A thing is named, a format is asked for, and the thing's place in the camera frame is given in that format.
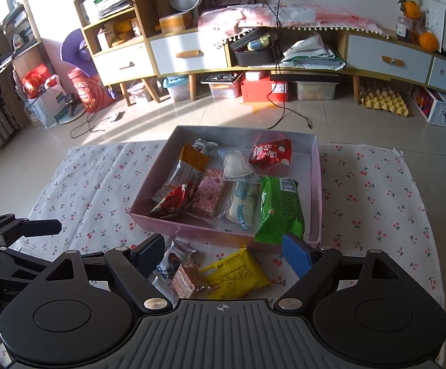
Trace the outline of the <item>clear cracker pack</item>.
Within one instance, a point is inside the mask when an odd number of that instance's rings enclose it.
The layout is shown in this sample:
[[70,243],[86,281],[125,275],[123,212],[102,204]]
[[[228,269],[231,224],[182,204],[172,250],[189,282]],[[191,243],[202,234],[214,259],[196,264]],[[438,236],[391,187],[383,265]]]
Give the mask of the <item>clear cracker pack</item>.
[[179,265],[171,287],[183,299],[206,299],[210,293],[210,285],[192,261]]

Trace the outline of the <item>yellow snack bag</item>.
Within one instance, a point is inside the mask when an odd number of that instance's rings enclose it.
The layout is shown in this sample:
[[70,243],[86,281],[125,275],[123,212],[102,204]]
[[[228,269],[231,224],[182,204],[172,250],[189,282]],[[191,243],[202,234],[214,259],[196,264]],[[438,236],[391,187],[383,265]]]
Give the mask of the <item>yellow snack bag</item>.
[[247,249],[241,249],[201,269],[210,286],[208,300],[238,300],[253,290],[271,285],[261,265]]

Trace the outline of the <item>blue white small snack packet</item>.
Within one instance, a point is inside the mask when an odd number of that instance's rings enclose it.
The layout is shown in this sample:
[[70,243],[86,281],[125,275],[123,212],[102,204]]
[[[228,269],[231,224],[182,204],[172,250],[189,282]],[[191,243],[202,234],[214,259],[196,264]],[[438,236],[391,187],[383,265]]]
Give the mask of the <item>blue white small snack packet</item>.
[[173,240],[166,248],[164,256],[155,268],[155,275],[164,284],[169,284],[175,276],[180,264],[196,252],[188,244]]

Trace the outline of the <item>green snack bag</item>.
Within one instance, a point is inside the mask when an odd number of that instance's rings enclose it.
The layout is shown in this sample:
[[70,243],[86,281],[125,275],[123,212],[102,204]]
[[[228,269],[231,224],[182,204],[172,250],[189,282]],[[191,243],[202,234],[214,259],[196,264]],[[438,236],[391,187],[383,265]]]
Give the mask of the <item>green snack bag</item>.
[[279,246],[285,234],[303,239],[305,218],[298,194],[299,183],[289,177],[261,179],[260,224],[256,242]]

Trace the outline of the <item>red crumpled snack packet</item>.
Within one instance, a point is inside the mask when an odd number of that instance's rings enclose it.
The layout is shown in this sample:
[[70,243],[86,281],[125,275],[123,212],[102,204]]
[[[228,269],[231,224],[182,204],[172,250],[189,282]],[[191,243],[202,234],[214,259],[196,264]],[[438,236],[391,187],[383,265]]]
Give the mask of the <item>red crumpled snack packet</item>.
[[177,186],[168,192],[165,197],[150,211],[149,217],[163,219],[177,216],[189,205],[196,194],[197,186],[194,182],[188,182]]

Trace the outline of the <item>cherry print cloth mat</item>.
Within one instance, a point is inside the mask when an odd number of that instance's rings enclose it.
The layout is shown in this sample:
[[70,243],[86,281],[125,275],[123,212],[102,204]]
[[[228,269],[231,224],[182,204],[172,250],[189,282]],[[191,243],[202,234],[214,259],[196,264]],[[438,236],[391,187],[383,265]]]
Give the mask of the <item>cherry print cloth mat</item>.
[[[106,252],[149,236],[129,210],[163,145],[131,142],[71,149],[30,214],[55,218],[54,236],[23,237],[14,249],[52,261],[67,250]],[[431,225],[412,174],[395,150],[322,145],[321,242],[346,256],[381,249],[439,303],[445,301]]]

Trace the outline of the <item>white blue bread packet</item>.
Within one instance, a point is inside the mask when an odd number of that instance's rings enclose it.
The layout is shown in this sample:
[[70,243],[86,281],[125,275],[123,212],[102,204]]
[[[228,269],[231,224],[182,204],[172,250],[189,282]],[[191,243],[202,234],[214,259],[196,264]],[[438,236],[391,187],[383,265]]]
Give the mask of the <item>white blue bread packet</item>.
[[234,182],[225,209],[225,217],[244,231],[254,225],[260,186],[255,183]]

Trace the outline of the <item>orange white long packet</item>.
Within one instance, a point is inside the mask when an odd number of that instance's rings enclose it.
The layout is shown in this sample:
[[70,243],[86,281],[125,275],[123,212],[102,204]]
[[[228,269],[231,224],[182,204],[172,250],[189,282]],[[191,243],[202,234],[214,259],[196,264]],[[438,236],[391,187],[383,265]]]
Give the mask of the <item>orange white long packet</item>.
[[199,184],[210,161],[210,151],[217,144],[203,139],[185,144],[177,158],[171,174],[165,180],[163,186],[154,194],[152,200],[160,202],[169,192],[182,184],[189,182]]

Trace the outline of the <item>yellow egg tray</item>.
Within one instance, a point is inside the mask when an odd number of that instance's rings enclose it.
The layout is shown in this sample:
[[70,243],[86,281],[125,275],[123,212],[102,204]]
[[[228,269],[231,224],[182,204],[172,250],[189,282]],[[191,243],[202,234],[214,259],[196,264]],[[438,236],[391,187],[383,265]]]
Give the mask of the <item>yellow egg tray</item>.
[[367,80],[360,85],[360,103],[363,107],[390,112],[402,117],[409,116],[401,94],[390,84]]

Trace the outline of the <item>red storage box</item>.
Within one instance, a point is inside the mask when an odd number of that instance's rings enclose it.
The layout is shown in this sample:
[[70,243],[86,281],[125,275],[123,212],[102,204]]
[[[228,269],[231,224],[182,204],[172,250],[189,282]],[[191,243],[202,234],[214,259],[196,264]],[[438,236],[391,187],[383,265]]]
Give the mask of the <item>red storage box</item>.
[[288,82],[273,81],[267,71],[245,72],[241,80],[243,102],[288,102]]

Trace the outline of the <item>stack of papers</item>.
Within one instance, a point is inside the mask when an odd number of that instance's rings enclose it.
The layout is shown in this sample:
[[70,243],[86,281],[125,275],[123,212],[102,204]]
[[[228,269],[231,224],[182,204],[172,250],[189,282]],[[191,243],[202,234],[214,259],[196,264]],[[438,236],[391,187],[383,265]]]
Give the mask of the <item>stack of papers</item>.
[[320,34],[311,32],[285,50],[281,65],[283,68],[340,71],[346,63]]

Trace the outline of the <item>black lidded box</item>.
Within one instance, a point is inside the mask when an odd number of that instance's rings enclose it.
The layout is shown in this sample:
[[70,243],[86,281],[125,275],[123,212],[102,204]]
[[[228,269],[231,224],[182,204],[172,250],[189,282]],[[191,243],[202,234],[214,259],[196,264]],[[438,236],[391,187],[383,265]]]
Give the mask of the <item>black lidded box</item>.
[[273,28],[256,28],[230,44],[236,63],[241,67],[275,64],[281,57],[279,36]]

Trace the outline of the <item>orange fruit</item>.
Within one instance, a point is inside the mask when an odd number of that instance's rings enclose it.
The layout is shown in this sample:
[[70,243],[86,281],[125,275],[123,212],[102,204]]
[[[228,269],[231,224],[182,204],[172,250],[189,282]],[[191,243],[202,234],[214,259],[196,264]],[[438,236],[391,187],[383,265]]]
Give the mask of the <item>orange fruit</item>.
[[429,53],[434,53],[438,50],[439,42],[436,36],[431,32],[424,32],[418,38],[419,45],[422,49]]

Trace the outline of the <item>wooden shelf unit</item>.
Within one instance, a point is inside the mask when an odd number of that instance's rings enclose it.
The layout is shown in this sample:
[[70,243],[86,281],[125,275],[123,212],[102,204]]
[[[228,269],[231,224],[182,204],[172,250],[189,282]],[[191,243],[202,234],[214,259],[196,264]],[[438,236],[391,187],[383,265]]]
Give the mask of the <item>wooden shelf unit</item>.
[[129,86],[141,81],[159,102],[160,73],[150,45],[159,25],[155,0],[74,0],[74,6],[102,83],[118,85],[130,102]]

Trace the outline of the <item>pink table runner cloth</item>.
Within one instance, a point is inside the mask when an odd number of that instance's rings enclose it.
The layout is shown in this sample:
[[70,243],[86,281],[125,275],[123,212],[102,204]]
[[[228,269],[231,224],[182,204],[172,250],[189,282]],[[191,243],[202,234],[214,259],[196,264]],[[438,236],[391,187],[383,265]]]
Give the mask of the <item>pink table runner cloth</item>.
[[277,24],[283,28],[344,28],[373,34],[383,33],[372,19],[346,8],[310,4],[280,4],[269,8],[260,3],[205,12],[198,20],[198,30],[221,41],[241,34],[248,28],[274,28]]

